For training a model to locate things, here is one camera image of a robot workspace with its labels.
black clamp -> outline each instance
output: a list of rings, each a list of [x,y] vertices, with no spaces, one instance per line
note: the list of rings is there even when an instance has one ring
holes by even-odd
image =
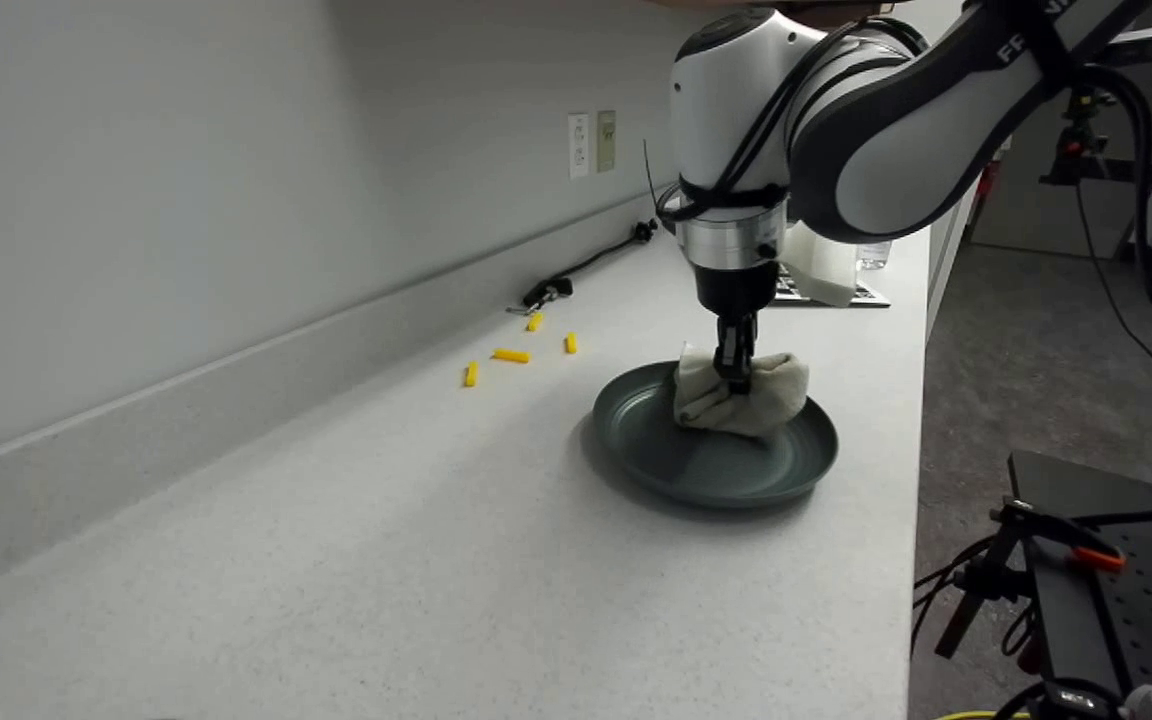
[[[1098,154],[1106,150],[1106,137],[1098,137],[1094,119],[1108,108],[1108,99],[1098,87],[1077,84],[1066,105],[1066,127],[1058,141],[1058,154],[1044,185],[1079,185],[1090,167],[1098,167]]]
[[[1000,525],[1000,531],[988,539],[986,554],[972,558],[953,580],[966,589],[966,598],[953,611],[953,618],[946,623],[946,631],[936,638],[936,655],[953,655],[966,644],[986,598],[1034,594],[1027,573],[1008,566],[1008,554],[1019,539],[1066,542],[1069,563],[1090,566],[1090,573],[1123,573],[1129,566],[1123,550],[1118,550],[1108,539],[1101,539],[1084,525],[1038,512],[1034,502],[1017,498],[1017,494],[1004,498],[1004,509],[992,512],[992,520]]]

electrical outlet cover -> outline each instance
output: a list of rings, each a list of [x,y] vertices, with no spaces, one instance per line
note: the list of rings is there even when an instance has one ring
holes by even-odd
[[[570,167],[593,174],[593,116],[570,116]]]

gray plate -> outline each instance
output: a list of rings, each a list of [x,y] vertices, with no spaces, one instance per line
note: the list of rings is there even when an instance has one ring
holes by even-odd
[[[694,430],[674,421],[678,363],[617,377],[593,406],[593,440],[617,479],[694,509],[778,509],[803,498],[840,453],[822,402],[768,440]]]

yellow object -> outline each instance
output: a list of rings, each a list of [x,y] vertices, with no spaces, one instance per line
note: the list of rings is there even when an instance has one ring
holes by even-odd
[[[498,363],[532,363],[532,351],[521,351],[521,348],[498,348],[491,361],[498,361]]]
[[[483,379],[483,363],[466,363],[462,386],[481,386],[481,379]]]

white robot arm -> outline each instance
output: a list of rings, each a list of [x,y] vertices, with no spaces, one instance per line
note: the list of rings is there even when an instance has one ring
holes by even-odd
[[[933,223],[1149,0],[967,0],[936,48],[897,18],[845,30],[742,12],[674,62],[682,187],[659,205],[749,393],[788,219],[873,242]]]

